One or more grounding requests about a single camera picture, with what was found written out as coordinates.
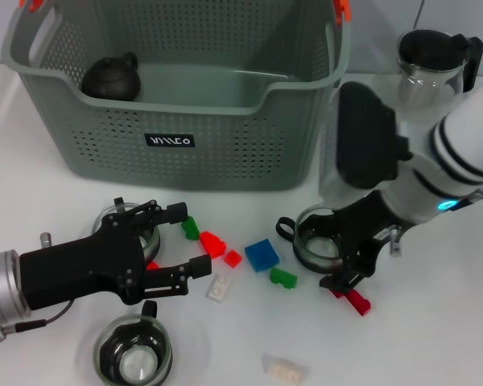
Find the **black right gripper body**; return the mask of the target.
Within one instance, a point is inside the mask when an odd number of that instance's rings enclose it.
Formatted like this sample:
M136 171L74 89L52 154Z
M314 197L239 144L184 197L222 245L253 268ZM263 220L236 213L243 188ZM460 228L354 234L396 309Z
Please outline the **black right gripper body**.
M374 237L390 226L402 226L403 221L386 206L378 191L335 210L334 215L341 236L344 278L372 276L383 246L383 241Z

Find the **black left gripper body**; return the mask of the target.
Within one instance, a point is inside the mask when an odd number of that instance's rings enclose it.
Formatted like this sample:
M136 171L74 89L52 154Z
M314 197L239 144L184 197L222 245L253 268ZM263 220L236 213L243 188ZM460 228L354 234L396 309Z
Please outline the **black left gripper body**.
M111 292L127 305L143 300L145 261L139 237L124 223L19 257L22 293L33 310Z

